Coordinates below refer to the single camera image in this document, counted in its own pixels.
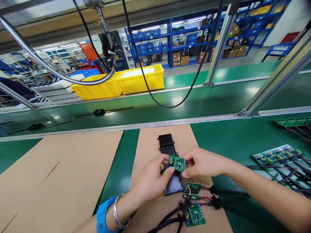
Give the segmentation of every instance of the metal pole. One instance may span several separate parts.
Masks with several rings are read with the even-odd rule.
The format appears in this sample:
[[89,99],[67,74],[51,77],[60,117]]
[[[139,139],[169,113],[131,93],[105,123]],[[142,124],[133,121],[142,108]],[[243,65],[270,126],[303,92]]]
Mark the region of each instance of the metal pole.
[[211,63],[210,70],[208,72],[208,76],[206,81],[203,83],[203,86],[210,86],[213,85],[213,78],[214,74],[216,72],[216,68],[218,66],[218,63],[221,59],[221,55],[223,54],[224,47],[227,43],[227,39],[230,33],[230,29],[232,28],[232,25],[234,23],[234,19],[236,18],[236,13],[239,9],[239,4],[230,4],[227,9],[227,14],[224,19],[224,23],[222,25],[219,40],[216,45],[215,54],[213,56],[213,60]]
[[309,62],[311,61],[311,31],[308,31],[291,52],[284,58],[282,63],[273,72],[270,78],[259,89],[250,103],[239,112],[238,116],[258,115],[262,105],[275,95],[282,85],[291,78],[295,78]]
[[30,103],[28,100],[26,100],[24,97],[20,96],[19,94],[17,94],[15,91],[13,91],[12,89],[8,88],[7,86],[5,86],[3,83],[0,82],[0,90],[3,91],[4,93],[6,93],[8,96],[11,96],[12,98],[16,99],[17,101],[19,101],[21,104],[26,105],[27,107],[31,108],[31,109],[36,109],[38,108],[37,106],[32,105],[32,103]]

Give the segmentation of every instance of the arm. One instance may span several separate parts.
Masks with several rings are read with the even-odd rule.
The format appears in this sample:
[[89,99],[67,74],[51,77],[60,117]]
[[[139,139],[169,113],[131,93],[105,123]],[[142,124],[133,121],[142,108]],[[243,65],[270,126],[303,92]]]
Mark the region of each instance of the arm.
[[292,232],[311,231],[311,200],[221,155],[192,148],[184,155],[193,159],[182,176],[227,175]]
[[[160,154],[150,160],[135,183],[134,187],[121,197],[117,203],[117,213],[119,221],[125,224],[126,220],[136,212],[136,210],[147,201],[153,200],[161,195],[171,178],[174,168],[166,169],[162,176],[160,175],[161,164],[168,164],[169,155]],[[115,232],[119,228],[113,216],[113,204],[106,213],[106,225],[110,232]],[[73,233],[96,233],[97,220],[96,215],[91,217],[85,223],[80,225]]]

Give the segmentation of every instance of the right hand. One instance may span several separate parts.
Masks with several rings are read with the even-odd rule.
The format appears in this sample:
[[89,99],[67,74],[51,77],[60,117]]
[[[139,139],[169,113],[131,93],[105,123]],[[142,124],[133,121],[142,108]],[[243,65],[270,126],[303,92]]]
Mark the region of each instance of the right hand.
[[218,176],[234,165],[233,160],[198,147],[191,148],[183,158],[194,161],[194,164],[188,163],[188,168],[182,172],[181,175],[185,178]]

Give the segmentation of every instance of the white wall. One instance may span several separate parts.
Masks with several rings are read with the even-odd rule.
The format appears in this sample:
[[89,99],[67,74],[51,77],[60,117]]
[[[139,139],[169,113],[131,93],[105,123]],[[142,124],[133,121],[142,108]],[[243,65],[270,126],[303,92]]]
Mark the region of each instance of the white wall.
[[264,46],[279,44],[287,33],[302,31],[311,19],[308,0],[292,0]]

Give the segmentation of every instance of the hand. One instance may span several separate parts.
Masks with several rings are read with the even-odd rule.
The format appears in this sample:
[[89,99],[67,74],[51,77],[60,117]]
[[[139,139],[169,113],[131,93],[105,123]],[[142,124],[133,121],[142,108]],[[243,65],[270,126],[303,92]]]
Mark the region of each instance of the hand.
[[188,163],[182,172],[185,178],[195,176],[218,176],[224,174],[235,163],[233,160],[198,147],[190,149],[183,158],[194,161]]
[[160,196],[174,173],[174,167],[167,168],[163,174],[160,174],[161,164],[168,164],[169,155],[160,154],[150,160],[139,175],[139,178],[132,188],[131,192],[135,192],[137,198],[142,203],[153,200]]

